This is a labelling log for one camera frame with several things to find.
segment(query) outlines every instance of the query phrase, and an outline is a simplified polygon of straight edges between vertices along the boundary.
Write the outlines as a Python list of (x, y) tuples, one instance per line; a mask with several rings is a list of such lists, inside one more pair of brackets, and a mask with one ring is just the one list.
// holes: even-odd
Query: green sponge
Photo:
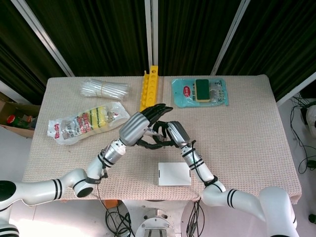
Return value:
[(196, 88), (196, 101), (198, 102), (209, 102), (209, 82), (208, 79), (196, 79), (195, 81)]

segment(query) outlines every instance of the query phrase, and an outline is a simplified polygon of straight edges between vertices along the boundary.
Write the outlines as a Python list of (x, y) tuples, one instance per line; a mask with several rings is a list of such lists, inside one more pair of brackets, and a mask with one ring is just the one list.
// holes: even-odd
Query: bottle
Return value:
[(10, 115), (6, 119), (6, 122), (12, 127), (19, 127), (19, 128), (28, 128), (28, 125), (29, 125), (28, 122), (22, 120), (21, 118), (15, 115)]

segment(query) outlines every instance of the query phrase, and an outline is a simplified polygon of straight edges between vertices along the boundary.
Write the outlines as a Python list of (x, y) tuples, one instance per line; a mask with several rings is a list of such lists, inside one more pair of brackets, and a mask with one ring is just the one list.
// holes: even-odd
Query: floor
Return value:
[[(288, 101), (279, 108), (283, 126), (291, 147), (293, 161), (298, 167), (303, 151), (297, 145), (289, 127), (292, 102)], [(316, 139), (309, 136), (301, 123), (299, 111), (296, 111), (295, 129), (306, 144), (316, 146)], [(21, 181), (31, 139), (22, 138), (0, 127), (0, 180)], [(301, 237), (316, 236), (316, 225), (308, 221), (310, 213), (316, 214), (316, 170), (299, 174), (303, 195), (294, 206), (298, 219), (298, 233)], [(207, 207), (205, 228), (202, 237), (265, 237), (265, 224), (255, 217), (238, 210), (225, 207)], [(185, 233), (192, 203), (185, 208), (182, 216), (182, 230)], [(113, 236), (105, 227), (105, 211), (96, 200), (74, 200), (68, 202), (50, 202), (34, 207), (25, 206), (21, 201), (13, 205), (11, 223), (15, 224), (20, 237), (107, 237)]]

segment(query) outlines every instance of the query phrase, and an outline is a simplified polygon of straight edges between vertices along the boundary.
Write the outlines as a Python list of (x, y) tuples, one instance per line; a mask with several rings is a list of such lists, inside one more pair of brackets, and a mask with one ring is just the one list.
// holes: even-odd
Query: white metal pole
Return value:
[(153, 59), (158, 66), (158, 0), (152, 0)]
[(297, 87), (295, 87), (293, 90), (291, 90), (289, 93), (284, 95), (281, 99), (277, 101), (277, 106), (281, 106), (285, 101), (292, 98), (294, 95), (296, 95), (298, 92), (303, 90), (306, 86), (311, 84), (314, 80), (316, 80), (316, 72), (314, 72), (312, 75), (310, 75), (306, 80), (304, 80), (301, 84), (299, 84)]
[(0, 81), (0, 91), (10, 99), (14, 100), (17, 103), (31, 105), (32, 103), (29, 102), (27, 99), (25, 99), (23, 96), (21, 96), (19, 93), (17, 93), (15, 90), (4, 84), (2, 81)]
[(153, 64), (153, 40), (152, 40), (152, 14), (151, 0), (145, 1), (145, 16), (146, 16), (146, 32), (147, 32), (147, 51), (148, 51), (148, 69)]
[(27, 3), (24, 0), (11, 0), (11, 2), (14, 4), (16, 9), (20, 12), (20, 14), (23, 16), (23, 18), (35, 32), (35, 34), (42, 42), (42, 44), (44, 44), (45, 48), (55, 59), (56, 63), (61, 67), (64, 73), (68, 77), (74, 77), (74, 73), (72, 72), (72, 70), (66, 63), (65, 59), (60, 54), (55, 44), (52, 42), (52, 40), (46, 33), (45, 29), (43, 28), (37, 17), (34, 15), (30, 7), (27, 5)]
[(224, 55), (225, 55), (233, 37), (234, 37), (234, 34), (238, 28), (238, 25), (239, 25), (243, 15), (244, 15), (244, 13), (246, 12), (246, 9), (247, 9), (249, 3), (250, 3), (250, 0), (241, 0), (239, 7), (236, 11), (235, 17), (232, 21), (231, 27), (229, 28), (227, 35), (226, 35), (226, 38), (223, 42), (222, 48), (217, 56), (217, 59), (216, 59), (215, 65), (212, 69), (211, 75), (216, 75), (217, 70), (218, 70), (218, 68), (219, 68), (219, 66), (224, 58)]

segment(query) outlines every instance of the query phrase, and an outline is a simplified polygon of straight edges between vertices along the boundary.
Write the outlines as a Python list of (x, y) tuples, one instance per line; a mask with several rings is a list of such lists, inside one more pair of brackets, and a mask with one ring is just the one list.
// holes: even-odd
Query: plastic straw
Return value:
[(107, 82), (88, 79), (82, 84), (81, 94), (84, 96), (96, 96), (109, 99), (122, 100), (128, 95), (127, 83)]

